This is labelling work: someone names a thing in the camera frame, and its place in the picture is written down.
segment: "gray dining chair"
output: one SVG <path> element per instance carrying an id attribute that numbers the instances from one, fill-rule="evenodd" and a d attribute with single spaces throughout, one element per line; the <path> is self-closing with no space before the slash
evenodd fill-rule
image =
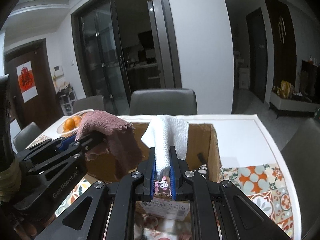
<path id="1" fill-rule="evenodd" d="M 105 111 L 104 97 L 102 95 L 86 97 L 75 101 L 73 104 L 73 113 L 86 109 Z"/>
<path id="2" fill-rule="evenodd" d="M 27 148 L 27 146 L 32 143 L 32 141 L 36 139 L 41 133 L 42 131 L 35 122 L 28 124 L 12 140 L 17 152 L 21 152 L 22 150 Z"/>
<path id="3" fill-rule="evenodd" d="M 143 89 L 131 96 L 130 115 L 197 114 L 196 94 L 191 89 Z"/>
<path id="4" fill-rule="evenodd" d="M 281 153 L 298 195 L 301 239 L 320 239 L 320 124 L 307 119 Z"/>

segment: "white plastic basket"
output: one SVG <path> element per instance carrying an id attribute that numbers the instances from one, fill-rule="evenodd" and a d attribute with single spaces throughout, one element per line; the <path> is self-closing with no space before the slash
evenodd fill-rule
<path id="1" fill-rule="evenodd" d="M 73 116 L 80 116 L 82 117 L 84 114 L 88 113 L 88 112 L 91 112 L 93 111 L 93 109 L 87 109 L 87 110 L 83 110 L 83 111 L 80 111 L 78 113 L 75 113 L 71 116 L 69 116 L 68 118 L 72 118 Z M 63 132 L 63 124 L 66 120 L 64 120 L 62 122 L 62 124 L 59 125 L 59 127 L 57 128 L 57 133 L 60 135 L 60 137 L 68 137 L 70 135 L 73 135 L 73 134 L 76 134 L 77 133 L 77 130 L 78 130 L 78 127 L 74 128 L 73 130 L 69 131 L 69 132 Z"/>

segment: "gray tile floor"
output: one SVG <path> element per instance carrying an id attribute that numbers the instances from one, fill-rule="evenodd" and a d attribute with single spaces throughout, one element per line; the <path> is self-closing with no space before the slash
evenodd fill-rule
<path id="1" fill-rule="evenodd" d="M 267 103 L 262 103 L 251 91 L 238 89 L 235 91 L 234 114 L 257 114 L 281 151 L 292 138 L 300 124 L 307 118 L 280 116 L 269 109 Z"/>

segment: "red fu character poster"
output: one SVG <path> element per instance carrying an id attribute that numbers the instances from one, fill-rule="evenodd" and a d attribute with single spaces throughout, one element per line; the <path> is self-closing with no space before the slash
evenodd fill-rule
<path id="1" fill-rule="evenodd" d="M 38 95 L 35 80 L 32 74 L 31 61 L 17 67 L 19 87 L 23 101 L 27 102 Z"/>

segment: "white towel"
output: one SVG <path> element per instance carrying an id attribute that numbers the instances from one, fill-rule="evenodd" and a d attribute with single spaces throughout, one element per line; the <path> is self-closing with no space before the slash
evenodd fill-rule
<path id="1" fill-rule="evenodd" d="M 178 159 L 185 160 L 188 146 L 189 123 L 169 115 L 157 115 L 149 123 L 141 141 L 156 148 L 156 173 L 160 179 L 170 168 L 169 147 L 174 146 Z"/>

